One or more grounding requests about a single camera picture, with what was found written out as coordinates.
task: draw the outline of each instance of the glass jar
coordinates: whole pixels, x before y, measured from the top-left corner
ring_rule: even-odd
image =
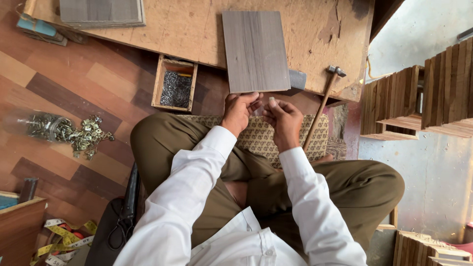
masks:
[[[27,135],[50,142],[68,142],[68,135],[75,129],[74,121],[28,108],[10,111],[2,122],[3,129],[12,134]]]

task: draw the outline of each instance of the tape measure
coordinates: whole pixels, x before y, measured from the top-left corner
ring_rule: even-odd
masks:
[[[85,228],[87,228],[87,230],[90,233],[92,233],[92,236],[86,237],[84,239],[80,239],[73,233],[58,226],[63,223],[69,225],[69,227],[74,230],[77,230],[81,228],[82,226],[84,226]],[[31,258],[30,266],[35,265],[39,261],[39,257],[44,254],[48,254],[48,257],[46,258],[45,262],[49,265],[52,265],[52,266],[67,265],[67,262],[65,261],[69,261],[70,259],[72,259],[79,252],[79,248],[81,248],[84,245],[92,244],[92,241],[94,240],[94,235],[97,231],[97,226],[92,221],[88,221],[80,226],[75,226],[75,225],[71,225],[70,223],[66,222],[63,219],[50,219],[44,223],[44,227],[51,230],[55,234],[60,235],[60,237],[53,244],[39,248],[38,251],[36,252],[36,255],[33,258]],[[58,251],[73,250],[73,251],[69,253],[65,253],[65,254],[58,254],[55,256],[52,255],[51,252],[56,251],[56,250]]]

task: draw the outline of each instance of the gray wood panel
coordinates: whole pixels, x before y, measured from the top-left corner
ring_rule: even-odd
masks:
[[[290,89],[278,11],[223,11],[230,93]]]
[[[75,28],[144,26],[142,0],[60,0],[61,20]]]

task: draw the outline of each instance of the white shirt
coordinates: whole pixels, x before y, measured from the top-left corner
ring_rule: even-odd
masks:
[[[237,139],[213,127],[192,151],[173,158],[171,175],[146,200],[146,211],[114,266],[307,265],[299,254],[261,229],[251,208],[191,250],[192,225]],[[366,265],[366,255],[330,200],[327,182],[301,147],[279,154],[292,215],[310,265]]]

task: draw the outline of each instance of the man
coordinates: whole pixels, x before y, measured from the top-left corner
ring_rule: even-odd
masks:
[[[150,196],[115,266],[366,264],[363,249],[403,195],[401,176],[371,160],[311,166],[299,145],[303,116],[281,100],[263,119],[284,172],[234,147],[262,97],[229,95],[212,129],[164,113],[135,126]]]

